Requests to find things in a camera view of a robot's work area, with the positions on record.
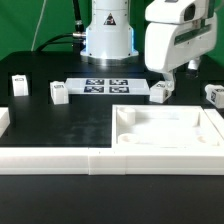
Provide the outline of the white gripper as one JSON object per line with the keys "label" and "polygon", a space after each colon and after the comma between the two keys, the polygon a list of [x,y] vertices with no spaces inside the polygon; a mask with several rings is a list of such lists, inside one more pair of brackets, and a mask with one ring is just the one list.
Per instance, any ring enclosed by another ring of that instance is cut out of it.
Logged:
{"label": "white gripper", "polygon": [[215,0],[154,0],[145,10],[145,64],[164,73],[175,89],[177,67],[213,50],[217,40]]}

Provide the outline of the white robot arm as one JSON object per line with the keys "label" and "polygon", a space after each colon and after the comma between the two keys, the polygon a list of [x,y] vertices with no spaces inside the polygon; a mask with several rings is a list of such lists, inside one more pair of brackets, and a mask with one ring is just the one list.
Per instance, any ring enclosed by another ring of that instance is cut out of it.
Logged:
{"label": "white robot arm", "polygon": [[[199,64],[217,40],[215,0],[154,0],[145,10],[148,26],[144,58],[148,70],[161,73],[175,88],[175,69]],[[102,65],[138,55],[129,25],[129,0],[92,0],[92,21],[86,29],[84,60]]]}

